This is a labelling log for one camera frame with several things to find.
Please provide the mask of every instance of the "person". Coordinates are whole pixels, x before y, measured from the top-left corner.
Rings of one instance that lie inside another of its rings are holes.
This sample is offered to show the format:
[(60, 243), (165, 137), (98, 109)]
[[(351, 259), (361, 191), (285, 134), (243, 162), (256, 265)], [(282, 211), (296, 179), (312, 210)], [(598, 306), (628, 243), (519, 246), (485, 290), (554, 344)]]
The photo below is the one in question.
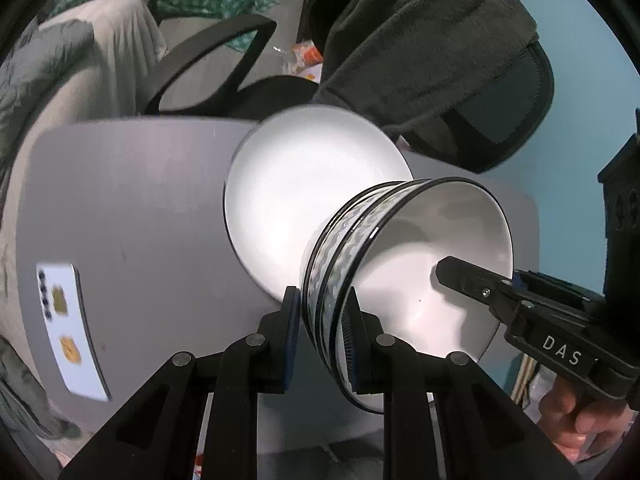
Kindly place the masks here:
[[(634, 417), (624, 400), (594, 400), (579, 412), (575, 387), (556, 376), (551, 390), (540, 400), (538, 427), (572, 463), (596, 456), (617, 444)], [(587, 447), (588, 440), (593, 441)]]

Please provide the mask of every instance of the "floor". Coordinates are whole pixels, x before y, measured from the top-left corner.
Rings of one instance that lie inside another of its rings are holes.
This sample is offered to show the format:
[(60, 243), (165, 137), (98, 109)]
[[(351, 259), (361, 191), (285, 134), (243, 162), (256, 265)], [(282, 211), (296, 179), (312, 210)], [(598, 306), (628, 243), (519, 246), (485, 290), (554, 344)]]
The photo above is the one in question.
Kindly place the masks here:
[[(249, 72), (244, 84), (252, 83), (268, 75), (281, 74), (284, 66), (283, 51), (295, 43), (303, 0), (276, 0), (266, 16), (276, 21), (277, 28), (271, 41)], [(209, 27), (217, 20), (205, 18), (176, 18), (164, 20), (160, 29), (171, 48), (186, 38)], [(161, 109), (181, 108), (210, 95), (224, 81), (242, 55), (223, 46), (188, 69), (165, 93)]]

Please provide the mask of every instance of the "screw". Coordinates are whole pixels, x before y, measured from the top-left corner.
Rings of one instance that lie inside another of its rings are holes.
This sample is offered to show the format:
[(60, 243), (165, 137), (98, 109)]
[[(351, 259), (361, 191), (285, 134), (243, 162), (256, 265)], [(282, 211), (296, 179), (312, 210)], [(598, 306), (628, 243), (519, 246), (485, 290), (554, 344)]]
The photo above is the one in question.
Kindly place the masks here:
[(262, 334), (251, 334), (244, 340), (249, 346), (260, 346), (266, 341)]
[(396, 338), (391, 334), (380, 334), (376, 338), (376, 343), (378, 343), (380, 346), (391, 346), (395, 342)]
[(184, 366), (191, 361), (191, 355), (188, 352), (178, 352), (171, 358), (171, 362), (176, 366)]
[(458, 366), (464, 366), (469, 362), (469, 356), (464, 352), (452, 352), (449, 355), (449, 359), (451, 359), (453, 364)]

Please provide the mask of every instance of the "grey table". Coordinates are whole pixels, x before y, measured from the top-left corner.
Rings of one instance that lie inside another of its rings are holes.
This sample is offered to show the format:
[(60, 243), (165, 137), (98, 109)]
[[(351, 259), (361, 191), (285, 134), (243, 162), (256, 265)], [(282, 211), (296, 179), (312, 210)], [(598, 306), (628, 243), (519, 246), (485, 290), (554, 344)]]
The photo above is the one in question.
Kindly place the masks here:
[[(75, 124), (42, 135), (31, 152), (18, 214), (18, 291), (29, 345), (51, 400), (97, 430), (174, 352), (222, 351), (278, 305), (247, 275), (226, 236), (223, 181), (252, 123), (140, 119)], [(518, 268), (538, 268), (532, 199), (503, 183), (405, 153), (415, 177), (464, 175), (503, 206)], [(37, 262), (79, 271), (86, 320), (113, 397), (70, 393), (47, 339)], [(481, 360), (498, 382), (516, 355), (498, 333)], [(286, 396), (260, 396), (258, 452), (316, 446), (382, 427), (345, 400), (305, 332)]]

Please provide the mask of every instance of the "black bowl rim stripe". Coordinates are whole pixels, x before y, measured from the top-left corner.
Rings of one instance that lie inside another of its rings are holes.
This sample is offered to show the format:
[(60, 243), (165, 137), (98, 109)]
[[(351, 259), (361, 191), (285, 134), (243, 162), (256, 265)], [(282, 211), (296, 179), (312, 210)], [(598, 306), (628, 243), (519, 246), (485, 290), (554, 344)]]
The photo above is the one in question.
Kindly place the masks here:
[(320, 233), (320, 236), (318, 237), (318, 240), (316, 241), (316, 244), (314, 245), (314, 248), (311, 251), (311, 256), (309, 256), (309, 260), (306, 263), (305, 275), (304, 275), (304, 278), (302, 280), (302, 291), (300, 292), (300, 299), (301, 299), (300, 315), (302, 316), (302, 321), (303, 321), (303, 323), (305, 325), (306, 335), (308, 336), (309, 340), (311, 341), (311, 344), (316, 349), (316, 351), (318, 350), (318, 348), (316, 348), (316, 342), (315, 342), (314, 338), (312, 337), (311, 325), (309, 323), (309, 316), (308, 316), (309, 313), (308, 313), (308, 311), (306, 309), (307, 308), (306, 296), (307, 296), (308, 288), (309, 288), (309, 279), (311, 277), (311, 269), (313, 267), (313, 263), (316, 260), (316, 257), (318, 256), (318, 253), (320, 251), (320, 247), (322, 247), (322, 243), (324, 242), (325, 238), (329, 234), (329, 231), (331, 231), (331, 229), (333, 229), (333, 227), (335, 226), (336, 222), (353, 205), (357, 204), (360, 200), (362, 200), (368, 194), (370, 194), (370, 193), (372, 193), (372, 192), (374, 192), (374, 191), (376, 191), (378, 189), (382, 189), (385, 186), (396, 186), (397, 184), (400, 184), (401, 182), (402, 182), (401, 180), (391, 180), (389, 182), (381, 182), (380, 184), (375, 184), (375, 185), (373, 185), (371, 187), (367, 187), (367, 189), (365, 189), (364, 191), (359, 192), (356, 196), (350, 198), (348, 202), (346, 202), (343, 206), (341, 206), (340, 209), (338, 209), (338, 211), (331, 217), (331, 219), (329, 220), (327, 225), (324, 227), (324, 229)]
[[(500, 202), (496, 200), (494, 194), (491, 193), (491, 191), (489, 191), (485, 186), (469, 178), (465, 178), (463, 176), (446, 176), (442, 178), (435, 178), (433, 180), (426, 182), (425, 184), (422, 184), (421, 186), (418, 186), (416, 189), (409, 192), (407, 196), (405, 196), (402, 200), (400, 200), (400, 202), (395, 204), (382, 217), (382, 219), (377, 225), (377, 230), (373, 233), (373, 236), (365, 240), (364, 244), (362, 245), (362, 247), (354, 257), (349, 270), (347, 271), (347, 275), (344, 278), (342, 287), (340, 288), (340, 291), (338, 291), (338, 296), (336, 297), (336, 301), (335, 301), (336, 309), (333, 312), (332, 319), (331, 319), (331, 327), (329, 328), (329, 361), (331, 365), (331, 373), (335, 377), (336, 382), (338, 383), (338, 387), (340, 388), (340, 391), (342, 392), (342, 394), (345, 395), (352, 404), (354, 404), (355, 406), (357, 406), (358, 408), (366, 412), (377, 413), (377, 414), (383, 413), (383, 412), (378, 412), (377, 410), (372, 410), (371, 408), (368, 408), (367, 406), (364, 406), (363, 404), (358, 402), (358, 399), (357, 397), (355, 397), (355, 394), (349, 391), (345, 386), (344, 377), (340, 373), (340, 367), (338, 366), (338, 359), (337, 359), (337, 352), (336, 352), (336, 339), (337, 339), (337, 329), (338, 329), (337, 321), (340, 319), (340, 316), (337, 315), (336, 313), (342, 311), (342, 304), (344, 303), (346, 291), (349, 290), (349, 287), (345, 285), (351, 283), (367, 250), (372, 245), (373, 241), (378, 237), (378, 234), (380, 233), (380, 231), (382, 231), (382, 228), (389, 222), (389, 220), (391, 220), (391, 218), (393, 218), (393, 216), (395, 216), (398, 211), (400, 211), (408, 202), (411, 202), (411, 200), (413, 200), (416, 196), (420, 195), (421, 193), (425, 192), (428, 189), (431, 189), (434, 186), (438, 186), (439, 184), (445, 184), (447, 182), (466, 182), (468, 184), (472, 184), (473, 186), (479, 187), (480, 189), (484, 190), (484, 192), (487, 193), (494, 200), (494, 202), (498, 206), (498, 209), (502, 213), (502, 217), (504, 218), (505, 224), (507, 225), (507, 231), (509, 233), (509, 241), (511, 243), (511, 252), (513, 254), (513, 239), (511, 237), (511, 227), (509, 226), (507, 215), (505, 215), (504, 209), (502, 209)], [(495, 334), (498, 332), (499, 328), (500, 328), (500, 325), (498, 324), (498, 328), (496, 328), (494, 332), (494, 336), (492, 336), (491, 340), (494, 339)]]
[(326, 358), (324, 357), (324, 351), (322, 350), (322, 338), (321, 338), (321, 333), (320, 333), (320, 320), (321, 320), (321, 307), (322, 304), (324, 303), (323, 298), (324, 298), (324, 292), (326, 290), (326, 287), (328, 285), (329, 282), (329, 275), (331, 275), (331, 270), (334, 268), (334, 265), (338, 259), (338, 257), (340, 256), (340, 252), (342, 252), (342, 249), (344, 248), (345, 244), (347, 243), (347, 240), (351, 237), (351, 235), (353, 234), (353, 232), (357, 229), (357, 227), (360, 225), (360, 223), (362, 222), (362, 220), (365, 218), (365, 216), (367, 216), (372, 209), (374, 209), (376, 206), (378, 206), (378, 204), (380, 204), (380, 202), (382, 202), (383, 200), (386, 200), (388, 197), (394, 195), (396, 192), (405, 189), (409, 186), (414, 186), (417, 185), (417, 182), (420, 182), (421, 180), (424, 180), (423, 178), (421, 179), (417, 179), (417, 180), (407, 180), (405, 182), (401, 182), (400, 184), (398, 184), (397, 186), (393, 187), (392, 189), (390, 189), (389, 191), (387, 191), (386, 193), (382, 194), (381, 196), (379, 196), (376, 200), (373, 201), (373, 203), (371, 203), (361, 214), (360, 216), (358, 216), (358, 218), (356, 219), (356, 221), (353, 223), (353, 225), (349, 228), (349, 230), (346, 232), (346, 234), (344, 235), (344, 237), (342, 238), (342, 240), (340, 240), (340, 243), (338, 243), (338, 246), (335, 249), (335, 253), (332, 256), (331, 260), (329, 261), (329, 266), (327, 267), (327, 272), (325, 273), (325, 275), (322, 277), (322, 282), (320, 283), (320, 288), (318, 289), (318, 298), (316, 300), (316, 326), (315, 326), (315, 334), (316, 334), (316, 341), (318, 342), (318, 353), (320, 354), (320, 358), (322, 359), (322, 362), (324, 363), (324, 365), (331, 370), (331, 367), (329, 365), (329, 363), (327, 362)]

